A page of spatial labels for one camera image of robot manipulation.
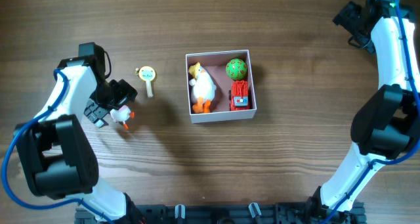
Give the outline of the pink white duck figurine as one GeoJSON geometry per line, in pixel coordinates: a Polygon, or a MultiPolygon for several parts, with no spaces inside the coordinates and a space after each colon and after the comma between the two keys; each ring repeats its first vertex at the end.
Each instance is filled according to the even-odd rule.
{"type": "Polygon", "coordinates": [[[112,109],[110,110],[111,118],[114,122],[122,123],[123,128],[128,130],[129,127],[126,123],[128,119],[134,118],[135,113],[130,110],[130,108],[126,105],[123,105],[120,109],[112,109]]]}

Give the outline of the yellow wooden rattle toy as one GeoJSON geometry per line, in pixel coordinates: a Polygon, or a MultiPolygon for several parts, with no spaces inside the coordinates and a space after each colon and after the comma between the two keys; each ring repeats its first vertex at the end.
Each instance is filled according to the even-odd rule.
{"type": "Polygon", "coordinates": [[[145,82],[147,96],[148,98],[152,98],[154,96],[152,82],[156,77],[155,70],[150,66],[143,66],[142,68],[135,69],[135,75],[145,82]]]}

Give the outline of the white yellow plush duck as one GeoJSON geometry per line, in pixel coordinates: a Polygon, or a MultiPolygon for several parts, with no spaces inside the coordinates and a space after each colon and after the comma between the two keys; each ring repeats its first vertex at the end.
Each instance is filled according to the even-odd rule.
{"type": "Polygon", "coordinates": [[[210,113],[210,106],[215,98],[217,86],[207,70],[199,63],[192,65],[188,69],[192,79],[188,82],[192,87],[191,102],[192,110],[196,114],[210,113]]]}

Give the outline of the pink cardboard box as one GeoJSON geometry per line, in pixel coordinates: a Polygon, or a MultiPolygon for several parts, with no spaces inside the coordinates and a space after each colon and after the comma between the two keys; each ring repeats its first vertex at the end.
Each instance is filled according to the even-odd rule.
{"type": "Polygon", "coordinates": [[[220,122],[253,118],[255,112],[257,111],[257,103],[253,82],[253,69],[251,67],[251,59],[247,49],[207,53],[190,53],[185,56],[185,61],[187,68],[199,62],[204,67],[204,69],[207,70],[217,87],[215,91],[215,99],[210,105],[210,113],[196,114],[191,108],[189,109],[192,123],[220,122]],[[246,80],[249,90],[249,110],[230,110],[228,91],[231,90],[231,84],[233,80],[229,78],[226,73],[226,65],[233,58],[242,59],[248,67],[246,80]]]}

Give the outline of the green patterned ball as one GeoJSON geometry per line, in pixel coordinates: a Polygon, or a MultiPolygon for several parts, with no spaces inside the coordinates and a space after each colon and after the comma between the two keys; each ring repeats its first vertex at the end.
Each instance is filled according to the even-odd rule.
{"type": "Polygon", "coordinates": [[[247,71],[247,64],[239,58],[233,58],[226,65],[226,73],[234,81],[244,80],[247,77],[247,71]]]}

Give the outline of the red toy fire truck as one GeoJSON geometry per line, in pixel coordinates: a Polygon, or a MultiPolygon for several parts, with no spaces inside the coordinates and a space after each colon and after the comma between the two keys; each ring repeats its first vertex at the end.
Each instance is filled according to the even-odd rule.
{"type": "Polygon", "coordinates": [[[234,81],[229,90],[230,111],[249,110],[249,89],[245,80],[234,81]]]}

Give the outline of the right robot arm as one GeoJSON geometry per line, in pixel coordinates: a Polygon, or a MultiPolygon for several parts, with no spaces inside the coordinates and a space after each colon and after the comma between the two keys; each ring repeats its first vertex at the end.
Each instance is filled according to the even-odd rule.
{"type": "Polygon", "coordinates": [[[370,179],[384,166],[419,151],[419,68],[414,10],[400,0],[349,2],[333,19],[351,37],[348,44],[377,57],[377,92],[356,113],[352,144],[329,181],[306,201],[307,222],[342,223],[370,179]]]}

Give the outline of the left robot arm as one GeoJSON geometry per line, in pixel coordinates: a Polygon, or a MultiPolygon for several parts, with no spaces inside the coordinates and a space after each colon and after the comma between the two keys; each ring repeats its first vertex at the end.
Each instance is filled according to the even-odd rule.
{"type": "Polygon", "coordinates": [[[79,45],[78,56],[60,61],[54,70],[54,89],[41,111],[18,124],[1,169],[3,187],[18,205],[49,210],[76,203],[97,223],[145,223],[146,218],[129,196],[99,177],[95,153],[80,124],[86,116],[103,127],[107,114],[125,125],[135,113],[127,106],[137,91],[126,81],[107,81],[110,57],[96,43],[79,45]],[[7,166],[18,151],[28,187],[35,196],[54,204],[35,205],[19,199],[7,181],[7,166]]]}

